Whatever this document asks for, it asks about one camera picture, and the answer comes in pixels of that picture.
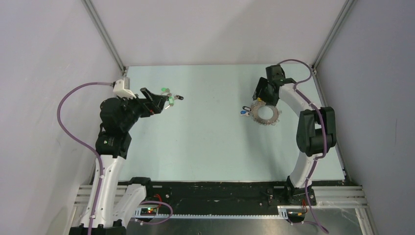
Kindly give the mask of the blue tagged key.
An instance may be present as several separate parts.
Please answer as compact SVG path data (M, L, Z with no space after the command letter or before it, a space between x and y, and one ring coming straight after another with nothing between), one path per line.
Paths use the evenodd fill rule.
M250 112L248 112L248 111L244 111L244 110L240 111L240 115L241 115L241 116L247 116L247 117L248 117L248 116L250 116L250 114L251 114L251 113L250 113Z

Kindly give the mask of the metal disc with keyrings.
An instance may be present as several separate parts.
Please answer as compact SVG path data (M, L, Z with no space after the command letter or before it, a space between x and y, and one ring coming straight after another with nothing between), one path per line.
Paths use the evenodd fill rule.
M281 111L276 106L267 105L262 100L253 101L250 114L253 121L261 125L276 125L279 122Z

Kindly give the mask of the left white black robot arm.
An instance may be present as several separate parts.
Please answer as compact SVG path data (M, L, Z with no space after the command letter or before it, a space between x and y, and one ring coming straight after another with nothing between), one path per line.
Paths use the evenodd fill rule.
M146 88L139 98L130 92L116 92L116 96L100 104L100 131L93 150L97 153L92 191L80 224L71 227L71 235L124 235L129 220L142 202L154 200L155 191L144 184L130 184L118 203L116 191L121 170L131 143L130 129L139 118L160 114L170 94L154 94Z

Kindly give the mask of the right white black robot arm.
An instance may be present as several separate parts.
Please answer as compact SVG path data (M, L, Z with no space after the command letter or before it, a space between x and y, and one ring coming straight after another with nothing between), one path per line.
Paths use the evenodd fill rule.
M337 143L335 111L319 107L298 88L298 83L285 76L281 65L266 68L253 94L250 115L262 125L273 125L280 111L277 103L284 101L298 116L296 143L299 156L282 190L273 191L269 205L311 205L312 176L318 161L326 157Z

